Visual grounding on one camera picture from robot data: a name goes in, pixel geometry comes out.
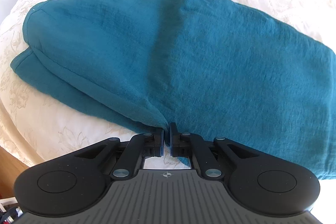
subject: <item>teal towel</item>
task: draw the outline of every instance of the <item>teal towel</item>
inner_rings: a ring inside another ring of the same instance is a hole
[[[331,49],[231,0],[48,0],[11,63],[41,92],[137,133],[176,122],[336,178]]]

